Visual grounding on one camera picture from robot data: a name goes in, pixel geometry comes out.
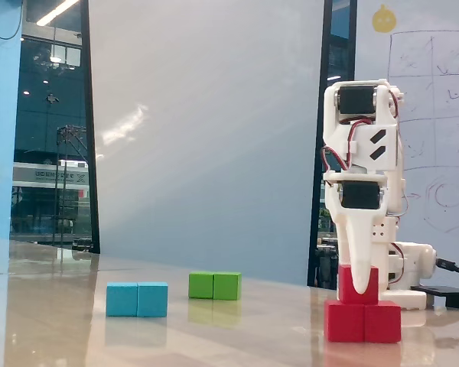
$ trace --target stacked red blocks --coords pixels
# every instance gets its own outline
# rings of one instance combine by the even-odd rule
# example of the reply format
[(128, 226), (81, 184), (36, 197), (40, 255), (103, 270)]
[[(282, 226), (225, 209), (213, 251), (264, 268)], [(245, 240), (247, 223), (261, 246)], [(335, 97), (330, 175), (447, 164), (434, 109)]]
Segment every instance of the stacked red blocks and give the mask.
[(401, 340), (401, 308), (379, 300), (379, 273), (372, 267), (369, 285), (358, 294), (352, 283), (350, 265), (338, 270), (340, 300), (324, 305), (324, 334), (329, 342), (397, 343)]

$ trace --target blue cube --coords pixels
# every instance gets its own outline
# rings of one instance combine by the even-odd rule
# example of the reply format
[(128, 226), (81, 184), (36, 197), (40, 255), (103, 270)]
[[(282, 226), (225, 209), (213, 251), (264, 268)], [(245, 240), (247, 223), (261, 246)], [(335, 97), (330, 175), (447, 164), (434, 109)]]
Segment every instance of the blue cube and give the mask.
[(138, 312), (138, 283), (108, 283), (106, 316), (136, 317)]
[(138, 317), (166, 317), (167, 306), (167, 283), (138, 283)]

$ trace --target sign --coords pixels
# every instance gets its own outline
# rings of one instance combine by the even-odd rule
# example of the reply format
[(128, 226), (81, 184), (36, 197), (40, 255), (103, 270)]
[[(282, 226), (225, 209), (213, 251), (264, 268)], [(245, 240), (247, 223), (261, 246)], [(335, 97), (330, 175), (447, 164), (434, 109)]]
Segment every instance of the sign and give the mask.
[[(58, 187), (62, 187), (65, 178), (64, 167), (59, 167), (57, 175)], [(13, 181), (14, 186), (54, 187), (56, 181), (56, 166), (47, 164), (14, 163)], [(68, 188), (88, 188), (88, 168), (68, 167), (66, 182)]]

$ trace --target reflective table surface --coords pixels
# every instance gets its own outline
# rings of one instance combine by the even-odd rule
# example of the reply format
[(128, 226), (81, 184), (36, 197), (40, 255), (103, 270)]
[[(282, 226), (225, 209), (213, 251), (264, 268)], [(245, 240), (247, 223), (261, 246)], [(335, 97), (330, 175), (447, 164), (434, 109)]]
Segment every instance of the reflective table surface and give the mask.
[[(188, 272), (0, 241), (0, 366), (459, 366), (459, 311), (404, 312), (396, 345), (333, 344), (332, 291), (243, 275), (241, 301), (189, 300)], [(109, 281), (168, 282), (168, 317), (106, 319)]]

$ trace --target whiteboard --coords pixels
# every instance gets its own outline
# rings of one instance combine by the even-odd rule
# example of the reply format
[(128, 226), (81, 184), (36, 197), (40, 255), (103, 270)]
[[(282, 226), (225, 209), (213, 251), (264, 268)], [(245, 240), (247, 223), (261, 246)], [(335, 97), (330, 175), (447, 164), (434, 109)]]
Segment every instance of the whiteboard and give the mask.
[(324, 0), (90, 0), (100, 249), (306, 284)]
[[(405, 92), (409, 211), (398, 240), (459, 265), (459, 0), (358, 3), (356, 80), (387, 77)], [(425, 283), (459, 287), (459, 275), (437, 269)]]

